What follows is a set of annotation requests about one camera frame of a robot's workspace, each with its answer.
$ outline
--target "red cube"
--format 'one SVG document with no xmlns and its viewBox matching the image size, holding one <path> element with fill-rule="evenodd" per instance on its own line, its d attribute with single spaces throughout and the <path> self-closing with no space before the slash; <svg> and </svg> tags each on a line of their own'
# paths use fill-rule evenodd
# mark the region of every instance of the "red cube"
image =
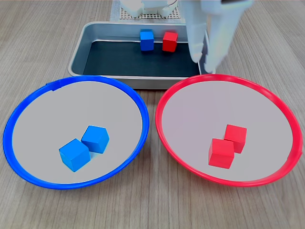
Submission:
<svg viewBox="0 0 305 229">
<path fill-rule="evenodd" d="M 163 37 L 163 51 L 175 52 L 177 47 L 178 34 L 175 32 L 166 32 Z"/>
<path fill-rule="evenodd" d="M 232 141 L 234 144 L 234 152 L 241 153 L 246 143 L 247 129 L 235 125 L 227 125 L 224 139 Z"/>
<path fill-rule="evenodd" d="M 233 159 L 233 142 L 213 138 L 209 149 L 209 165 L 228 169 Z"/>
</svg>

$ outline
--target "white robot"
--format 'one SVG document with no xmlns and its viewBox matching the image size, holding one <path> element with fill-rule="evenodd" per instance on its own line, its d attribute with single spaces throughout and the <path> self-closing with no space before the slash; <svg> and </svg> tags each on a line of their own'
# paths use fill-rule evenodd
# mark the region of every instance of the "white robot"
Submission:
<svg viewBox="0 0 305 229">
<path fill-rule="evenodd" d="M 236 27 L 244 11 L 254 0 L 179 0 L 184 16 L 190 55 L 195 63 L 202 56 L 207 19 L 210 18 L 209 51 L 205 70 L 210 73 L 227 55 Z M 122 8 L 132 17 L 158 13 L 167 17 L 178 0 L 120 0 Z"/>
</svg>

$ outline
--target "wood grain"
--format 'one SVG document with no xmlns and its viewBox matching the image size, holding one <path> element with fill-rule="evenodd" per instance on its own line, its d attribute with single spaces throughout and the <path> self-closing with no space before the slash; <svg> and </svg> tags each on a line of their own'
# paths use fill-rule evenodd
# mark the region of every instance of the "wood grain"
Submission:
<svg viewBox="0 0 305 229">
<path fill-rule="evenodd" d="M 0 1 L 0 134 L 15 107 L 67 72 L 84 24 L 107 21 L 112 2 Z M 249 79 L 282 98 L 305 131 L 305 2 L 256 1 L 217 73 Z M 263 187 L 201 179 L 164 149 L 154 116 L 163 92 L 138 91 L 151 128 L 122 172 L 92 187 L 48 190 L 16 175 L 0 152 L 1 229 L 301 229 L 305 159 Z"/>
</svg>

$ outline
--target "metal mesh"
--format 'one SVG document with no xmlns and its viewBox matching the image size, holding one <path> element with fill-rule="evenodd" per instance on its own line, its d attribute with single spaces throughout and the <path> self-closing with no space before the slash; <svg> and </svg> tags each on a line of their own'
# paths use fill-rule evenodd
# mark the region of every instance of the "metal mesh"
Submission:
<svg viewBox="0 0 305 229">
<path fill-rule="evenodd" d="M 167 17 L 162 17 L 160 14 L 141 14 L 137 19 L 180 19 L 180 12 L 176 7 Z M 124 9 L 121 8 L 120 19 L 134 19 Z"/>
</svg>

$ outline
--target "plate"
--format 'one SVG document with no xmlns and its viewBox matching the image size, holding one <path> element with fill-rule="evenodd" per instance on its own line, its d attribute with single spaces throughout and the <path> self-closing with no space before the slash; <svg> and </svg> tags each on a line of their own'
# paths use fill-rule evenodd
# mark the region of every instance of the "plate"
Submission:
<svg viewBox="0 0 305 229">
<path fill-rule="evenodd" d="M 72 172 L 59 149 L 89 125 L 104 127 L 109 143 L 103 154 Z M 142 98 L 129 86 L 106 77 L 82 75 L 46 84 L 23 100 L 3 134 L 5 157 L 23 179 L 53 189 L 86 187 L 104 181 L 138 155 L 149 130 Z"/>
<path fill-rule="evenodd" d="M 288 174 L 302 155 L 300 125 L 271 91 L 230 75 L 198 75 L 172 86 L 156 110 L 156 127 L 167 151 L 193 173 L 224 185 L 252 187 Z M 213 138 L 226 125 L 247 128 L 241 154 L 229 169 L 208 165 Z"/>
</svg>

